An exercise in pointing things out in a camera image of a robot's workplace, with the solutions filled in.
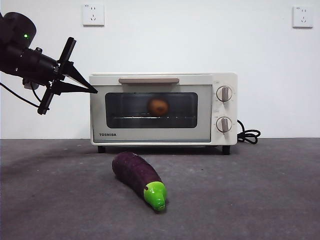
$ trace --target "green eggplant stem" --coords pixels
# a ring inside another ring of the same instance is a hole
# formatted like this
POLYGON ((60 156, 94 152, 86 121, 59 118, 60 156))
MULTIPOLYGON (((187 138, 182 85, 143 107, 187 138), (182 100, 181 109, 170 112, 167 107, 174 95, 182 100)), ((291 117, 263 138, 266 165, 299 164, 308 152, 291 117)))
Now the green eggplant stem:
POLYGON ((167 190, 160 181, 148 183, 143 190, 144 200, 150 204, 154 210, 163 211, 166 208, 167 190))

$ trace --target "power cord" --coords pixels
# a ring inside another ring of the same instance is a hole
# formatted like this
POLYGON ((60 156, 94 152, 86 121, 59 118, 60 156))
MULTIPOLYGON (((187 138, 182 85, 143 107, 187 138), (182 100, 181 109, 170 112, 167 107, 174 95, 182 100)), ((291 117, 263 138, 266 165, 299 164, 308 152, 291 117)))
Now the power cord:
POLYGON ((4 87, 7 91, 9 91, 11 94, 15 95, 18 99, 21 99, 22 101, 25 101, 26 103, 36 107, 36 108, 39 108, 38 105, 34 104, 33 102, 30 102, 29 100, 23 98, 22 96, 19 96, 17 93, 15 93, 14 91, 12 91, 10 88, 8 88, 6 85, 4 85, 3 83, 0 82, 0 86, 4 87))
POLYGON ((238 123, 241 125, 242 132, 238 133, 238 141, 243 143, 244 141, 247 141, 251 144, 257 144, 258 143, 258 137, 261 135, 261 132, 256 129, 249 129, 245 130, 245 126, 241 121, 238 120, 238 123))
POLYGON ((32 84, 32 81, 30 82, 30 86, 31 86, 33 95, 34 95, 35 98, 41 103, 41 99, 40 99, 40 98, 38 97, 38 95, 36 94, 36 91, 35 91, 34 85, 32 84))

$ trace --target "oven window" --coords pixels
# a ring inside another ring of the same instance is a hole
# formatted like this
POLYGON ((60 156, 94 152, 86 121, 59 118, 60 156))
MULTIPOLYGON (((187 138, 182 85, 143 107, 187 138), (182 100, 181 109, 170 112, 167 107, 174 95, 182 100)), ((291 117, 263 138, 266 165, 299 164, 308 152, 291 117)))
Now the oven window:
POLYGON ((194 92, 110 92, 105 95, 111 129, 195 128, 198 95, 194 92))

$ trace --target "oven foot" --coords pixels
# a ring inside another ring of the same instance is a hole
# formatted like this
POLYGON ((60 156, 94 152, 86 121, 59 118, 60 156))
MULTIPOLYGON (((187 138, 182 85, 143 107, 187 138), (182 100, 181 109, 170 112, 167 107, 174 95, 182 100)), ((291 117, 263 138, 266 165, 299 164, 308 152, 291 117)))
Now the oven foot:
POLYGON ((222 154, 223 155, 230 155, 230 145, 222 146, 222 154))
POLYGON ((106 148, 104 146, 98 146, 98 154, 104 154, 106 152, 106 148))

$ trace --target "toaster oven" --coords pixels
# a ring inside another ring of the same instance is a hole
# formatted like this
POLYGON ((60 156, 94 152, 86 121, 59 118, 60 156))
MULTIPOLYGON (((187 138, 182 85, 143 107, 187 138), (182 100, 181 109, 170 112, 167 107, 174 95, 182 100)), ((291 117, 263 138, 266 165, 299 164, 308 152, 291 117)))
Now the toaster oven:
POLYGON ((234 73, 93 73, 91 144, 222 146, 237 143, 234 73))

